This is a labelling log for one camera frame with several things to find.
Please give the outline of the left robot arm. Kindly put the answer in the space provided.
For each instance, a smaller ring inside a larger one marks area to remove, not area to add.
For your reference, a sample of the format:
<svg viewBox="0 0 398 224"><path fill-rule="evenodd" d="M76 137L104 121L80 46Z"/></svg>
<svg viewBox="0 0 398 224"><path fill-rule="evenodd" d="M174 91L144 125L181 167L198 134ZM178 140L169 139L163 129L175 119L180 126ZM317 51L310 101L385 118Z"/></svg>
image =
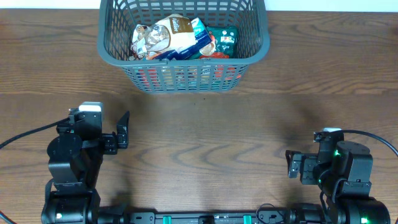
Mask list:
<svg viewBox="0 0 398 224"><path fill-rule="evenodd" d="M129 145L129 117L125 112L116 131L106 134L103 104L86 101L57 124L58 136L47 147L52 179L45 185L42 223L129 223L126 206L101 207L96 190L103 157Z"/></svg>

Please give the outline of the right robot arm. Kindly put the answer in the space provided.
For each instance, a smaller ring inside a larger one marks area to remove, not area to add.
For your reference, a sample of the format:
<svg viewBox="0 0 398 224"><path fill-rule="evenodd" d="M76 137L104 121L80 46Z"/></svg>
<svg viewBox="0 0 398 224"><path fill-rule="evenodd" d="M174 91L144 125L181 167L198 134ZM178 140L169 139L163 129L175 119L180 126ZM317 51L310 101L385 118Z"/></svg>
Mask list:
<svg viewBox="0 0 398 224"><path fill-rule="evenodd" d="M303 185L317 185L320 205L289 209L285 223L390 223L387 207L370 196L373 156L367 146L345 140L349 129L315 132L316 154L287 150L288 176Z"/></svg>

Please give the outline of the green Nescafe coffee bag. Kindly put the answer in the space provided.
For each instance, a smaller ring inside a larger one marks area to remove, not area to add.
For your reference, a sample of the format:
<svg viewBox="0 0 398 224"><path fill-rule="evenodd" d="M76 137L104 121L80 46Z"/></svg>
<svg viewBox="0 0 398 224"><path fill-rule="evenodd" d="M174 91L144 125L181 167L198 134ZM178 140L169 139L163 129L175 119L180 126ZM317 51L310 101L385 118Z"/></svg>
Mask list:
<svg viewBox="0 0 398 224"><path fill-rule="evenodd" d="M206 27L211 42L193 54L189 59L199 58L232 58L238 43L238 28L229 27Z"/></svg>

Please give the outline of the blue Kleenex tissue pack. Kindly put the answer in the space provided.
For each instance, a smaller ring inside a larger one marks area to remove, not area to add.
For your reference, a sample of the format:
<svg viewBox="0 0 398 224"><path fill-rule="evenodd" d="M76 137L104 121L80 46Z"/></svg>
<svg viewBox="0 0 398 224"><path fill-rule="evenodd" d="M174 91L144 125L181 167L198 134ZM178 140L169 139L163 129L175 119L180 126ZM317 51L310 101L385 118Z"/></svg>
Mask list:
<svg viewBox="0 0 398 224"><path fill-rule="evenodd" d="M163 54L160 54L159 56L156 56L154 59L189 60L189 58L193 54L197 53L201 48L208 45L211 42L211 38L208 31L206 30L204 23L202 23L202 21L197 17L191 20L191 23L197 40L197 43L194 46L186 48L180 51L179 53L176 52L175 50L170 52L165 52Z"/></svg>

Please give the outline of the orange spaghetti packet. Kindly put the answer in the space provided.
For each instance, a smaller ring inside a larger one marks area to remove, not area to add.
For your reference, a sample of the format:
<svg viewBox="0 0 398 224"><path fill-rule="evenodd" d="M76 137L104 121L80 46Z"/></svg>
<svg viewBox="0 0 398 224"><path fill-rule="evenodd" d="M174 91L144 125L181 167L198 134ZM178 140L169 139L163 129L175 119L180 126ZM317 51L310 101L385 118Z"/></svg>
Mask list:
<svg viewBox="0 0 398 224"><path fill-rule="evenodd" d="M143 91L226 91L239 83L247 69L237 65L144 67L126 73Z"/></svg>

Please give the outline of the beige dried mushroom bag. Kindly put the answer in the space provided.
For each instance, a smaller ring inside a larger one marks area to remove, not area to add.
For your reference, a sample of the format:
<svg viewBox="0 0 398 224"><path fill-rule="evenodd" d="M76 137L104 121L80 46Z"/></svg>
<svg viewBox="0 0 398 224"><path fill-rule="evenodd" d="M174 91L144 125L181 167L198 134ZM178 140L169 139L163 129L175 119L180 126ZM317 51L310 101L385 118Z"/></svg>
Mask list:
<svg viewBox="0 0 398 224"><path fill-rule="evenodd" d="M180 52L197 43L191 20L172 14L152 26L138 24L131 40L130 60L152 60L165 52Z"/></svg>

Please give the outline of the grey plastic basket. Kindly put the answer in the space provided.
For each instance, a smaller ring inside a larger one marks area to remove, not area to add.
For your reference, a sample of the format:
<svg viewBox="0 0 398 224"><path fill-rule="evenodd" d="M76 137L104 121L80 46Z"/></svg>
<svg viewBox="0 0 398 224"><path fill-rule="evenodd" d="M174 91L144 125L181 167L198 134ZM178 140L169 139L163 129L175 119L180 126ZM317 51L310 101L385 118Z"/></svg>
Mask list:
<svg viewBox="0 0 398 224"><path fill-rule="evenodd" d="M171 15L199 18L212 27L235 26L237 45L231 58L133 60L134 28L151 26ZM262 0L118 1L102 0L97 49L108 64L122 69L147 93L227 91L248 66L264 58L270 47L266 5Z"/></svg>

